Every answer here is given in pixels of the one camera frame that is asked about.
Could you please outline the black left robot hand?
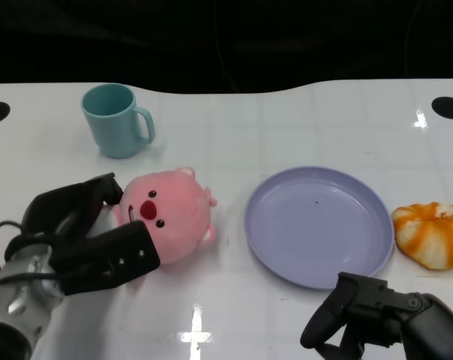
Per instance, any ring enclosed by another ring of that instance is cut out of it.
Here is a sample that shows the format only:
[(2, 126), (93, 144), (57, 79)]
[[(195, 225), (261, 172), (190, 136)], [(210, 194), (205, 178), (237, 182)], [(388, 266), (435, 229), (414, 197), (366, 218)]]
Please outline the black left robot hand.
[(49, 241), (49, 266), (65, 295), (112, 289), (156, 270), (160, 257), (146, 225), (134, 220), (90, 232), (124, 196), (114, 173), (37, 195), (22, 219), (27, 235)]

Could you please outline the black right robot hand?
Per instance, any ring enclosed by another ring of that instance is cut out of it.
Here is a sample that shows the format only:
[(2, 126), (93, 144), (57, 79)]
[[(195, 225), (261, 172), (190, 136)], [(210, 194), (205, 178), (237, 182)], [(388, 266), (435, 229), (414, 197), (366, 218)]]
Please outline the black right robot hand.
[(434, 295), (341, 272), (301, 334), (324, 359), (361, 359), (365, 345), (402, 344), (407, 359), (453, 359), (453, 311)]

